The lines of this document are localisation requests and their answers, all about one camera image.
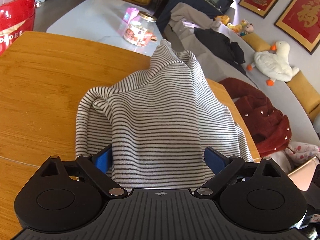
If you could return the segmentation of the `yellow round plush toy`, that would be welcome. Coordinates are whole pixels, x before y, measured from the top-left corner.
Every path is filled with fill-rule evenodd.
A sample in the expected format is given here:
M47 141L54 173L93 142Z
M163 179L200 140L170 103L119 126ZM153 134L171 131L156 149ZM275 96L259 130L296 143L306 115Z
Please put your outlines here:
M216 16L216 17L214 18L214 20L220 21L220 22L223 23L224 25L227 25L227 24L229 23L229 21L230 21L230 18L229 18L229 16L227 16L227 15L219 15L219 16Z

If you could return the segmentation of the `white goose plush toy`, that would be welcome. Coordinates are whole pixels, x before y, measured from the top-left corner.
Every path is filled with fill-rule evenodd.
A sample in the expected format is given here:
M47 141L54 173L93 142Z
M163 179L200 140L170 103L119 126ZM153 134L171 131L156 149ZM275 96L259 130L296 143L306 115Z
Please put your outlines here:
M251 71L257 68L262 74L268 77L266 84L273 86L275 81L290 82L299 72L298 67L291 67L289 64L290 45L286 41L277 41L269 51L258 51L254 54L253 62L246 68Z

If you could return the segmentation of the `black jacket on sofa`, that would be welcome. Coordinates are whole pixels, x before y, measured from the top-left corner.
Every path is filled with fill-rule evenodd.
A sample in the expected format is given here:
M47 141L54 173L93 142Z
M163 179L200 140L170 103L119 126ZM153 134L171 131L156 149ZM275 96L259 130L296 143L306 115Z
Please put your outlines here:
M194 29L196 38L206 46L215 56L228 62L229 64L237 63L239 65L245 63L245 55L237 42L214 31L213 29Z

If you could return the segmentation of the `small plush toys group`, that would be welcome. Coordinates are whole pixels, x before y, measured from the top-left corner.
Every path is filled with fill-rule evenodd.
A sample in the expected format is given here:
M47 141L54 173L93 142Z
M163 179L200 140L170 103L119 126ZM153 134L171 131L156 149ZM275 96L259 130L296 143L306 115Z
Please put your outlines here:
M239 36L245 36L254 32L253 24L249 23L246 19L243 19L240 24L236 25L228 23L227 27Z

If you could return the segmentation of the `beige blanket on sofa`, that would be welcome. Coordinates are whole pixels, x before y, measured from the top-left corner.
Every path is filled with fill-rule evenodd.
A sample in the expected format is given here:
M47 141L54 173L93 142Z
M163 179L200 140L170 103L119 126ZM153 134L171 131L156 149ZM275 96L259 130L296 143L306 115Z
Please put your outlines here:
M222 25L222 22L209 18L205 13L198 11L192 6L185 3L178 3L172 10L168 25L172 28L175 27L178 22L193 23L201 29L217 29Z

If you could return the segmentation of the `white marble coffee table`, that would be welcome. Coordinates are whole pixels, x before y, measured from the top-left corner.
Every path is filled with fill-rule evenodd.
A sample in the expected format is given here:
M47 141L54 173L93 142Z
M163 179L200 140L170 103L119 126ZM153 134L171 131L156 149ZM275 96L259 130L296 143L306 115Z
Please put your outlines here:
M123 17L127 8L146 9L122 0L85 0L54 22L47 33L70 36L100 42L115 47L151 56L163 38L154 28L156 41L137 47L123 38L126 23Z

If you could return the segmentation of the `red framed calligraphy picture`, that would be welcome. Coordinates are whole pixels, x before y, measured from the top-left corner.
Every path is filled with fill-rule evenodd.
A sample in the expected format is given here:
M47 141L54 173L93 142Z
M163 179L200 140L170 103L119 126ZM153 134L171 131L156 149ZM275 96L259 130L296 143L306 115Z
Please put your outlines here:
M291 0L274 25L309 54L319 46L319 0Z

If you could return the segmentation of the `pink dotted white cloth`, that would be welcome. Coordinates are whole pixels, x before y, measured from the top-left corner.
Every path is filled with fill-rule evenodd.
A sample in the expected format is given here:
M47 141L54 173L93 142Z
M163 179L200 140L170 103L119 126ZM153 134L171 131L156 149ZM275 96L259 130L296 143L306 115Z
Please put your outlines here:
M302 165L313 157L319 159L319 147L304 142L291 141L284 151L296 165Z

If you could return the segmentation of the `black white striped shirt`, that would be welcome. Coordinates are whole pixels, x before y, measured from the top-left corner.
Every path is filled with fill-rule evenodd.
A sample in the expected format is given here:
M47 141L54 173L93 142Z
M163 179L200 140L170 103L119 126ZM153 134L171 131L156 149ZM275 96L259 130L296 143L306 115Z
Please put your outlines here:
M213 176L204 150L252 161L246 137L212 92L196 56L163 40L150 66L94 87L76 115L75 155L112 147L111 178L128 191L194 190Z

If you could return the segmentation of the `glass snack jar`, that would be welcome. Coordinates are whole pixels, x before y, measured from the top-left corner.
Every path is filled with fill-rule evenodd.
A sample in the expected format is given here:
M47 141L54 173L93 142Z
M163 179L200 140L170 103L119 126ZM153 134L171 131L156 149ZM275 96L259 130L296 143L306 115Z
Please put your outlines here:
M145 11L139 11L127 25L123 38L132 45L144 47L150 41L157 41L154 34L156 18Z

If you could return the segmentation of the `pink small box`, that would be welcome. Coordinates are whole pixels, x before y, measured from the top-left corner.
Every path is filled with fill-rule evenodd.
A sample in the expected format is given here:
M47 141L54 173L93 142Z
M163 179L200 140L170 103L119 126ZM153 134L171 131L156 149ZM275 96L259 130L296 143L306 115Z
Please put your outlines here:
M134 7L127 8L123 21L129 23L133 18L135 18L139 13L139 10Z

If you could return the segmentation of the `yellow long sofa cushion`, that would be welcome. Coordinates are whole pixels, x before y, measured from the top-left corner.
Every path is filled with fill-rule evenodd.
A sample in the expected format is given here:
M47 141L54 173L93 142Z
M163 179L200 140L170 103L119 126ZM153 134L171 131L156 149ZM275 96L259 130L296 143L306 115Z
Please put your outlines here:
M247 34L243 36L242 39L255 50L255 53L258 51L276 53L271 50L272 45L265 42L255 33ZM316 117L319 115L319 93L308 82L300 70L290 82L286 83L289 84L289 88L302 105L310 120L315 121Z

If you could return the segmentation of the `dark red fuzzy coat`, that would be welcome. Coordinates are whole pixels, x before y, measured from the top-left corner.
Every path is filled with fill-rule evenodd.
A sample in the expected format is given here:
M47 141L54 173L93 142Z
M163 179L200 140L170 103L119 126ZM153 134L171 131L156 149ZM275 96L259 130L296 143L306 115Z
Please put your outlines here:
M235 106L261 157L287 148L292 136L289 119L262 91L233 77L221 80L220 84L236 100Z

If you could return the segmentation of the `red goblet-shaped bin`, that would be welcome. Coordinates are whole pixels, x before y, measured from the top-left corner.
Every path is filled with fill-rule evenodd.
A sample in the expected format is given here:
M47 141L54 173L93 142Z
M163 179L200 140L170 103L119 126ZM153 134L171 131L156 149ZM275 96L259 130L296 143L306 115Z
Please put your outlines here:
M32 31L35 0L1 0L1 54L25 31Z

